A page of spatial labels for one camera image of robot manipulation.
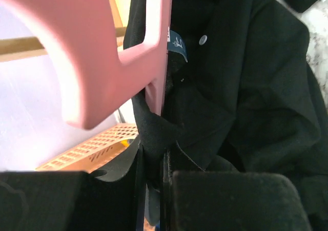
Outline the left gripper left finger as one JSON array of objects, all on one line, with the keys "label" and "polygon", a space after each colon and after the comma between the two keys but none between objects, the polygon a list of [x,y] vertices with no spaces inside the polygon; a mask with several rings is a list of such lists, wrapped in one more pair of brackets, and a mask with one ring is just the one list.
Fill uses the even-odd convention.
[{"label": "left gripper left finger", "polygon": [[142,230],[139,142],[92,173],[2,172],[1,230]]}]

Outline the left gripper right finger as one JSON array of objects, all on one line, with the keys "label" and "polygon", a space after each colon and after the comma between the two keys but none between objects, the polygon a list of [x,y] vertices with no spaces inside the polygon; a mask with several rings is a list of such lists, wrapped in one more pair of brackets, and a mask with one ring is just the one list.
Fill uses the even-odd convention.
[{"label": "left gripper right finger", "polygon": [[162,162],[161,230],[310,230],[283,175],[205,172],[181,150]]}]

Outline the pink hanger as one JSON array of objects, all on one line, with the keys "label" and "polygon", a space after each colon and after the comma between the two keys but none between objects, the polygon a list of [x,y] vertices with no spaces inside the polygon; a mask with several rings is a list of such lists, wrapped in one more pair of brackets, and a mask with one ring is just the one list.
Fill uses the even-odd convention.
[{"label": "pink hanger", "polygon": [[47,50],[56,68],[63,119],[92,129],[140,90],[160,114],[172,0],[146,0],[143,42],[117,50],[109,0],[1,0]]}]

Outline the black shirt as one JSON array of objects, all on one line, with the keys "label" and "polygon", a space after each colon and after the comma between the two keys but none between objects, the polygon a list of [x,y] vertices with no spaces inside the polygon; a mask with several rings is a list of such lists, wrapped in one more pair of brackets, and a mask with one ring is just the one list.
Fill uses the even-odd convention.
[{"label": "black shirt", "polygon": [[168,55],[162,115],[144,91],[132,99],[148,222],[159,223],[160,162],[176,149],[204,171],[287,176],[312,229],[327,230],[327,111],[307,27],[276,0],[172,0],[171,29],[187,55]]}]

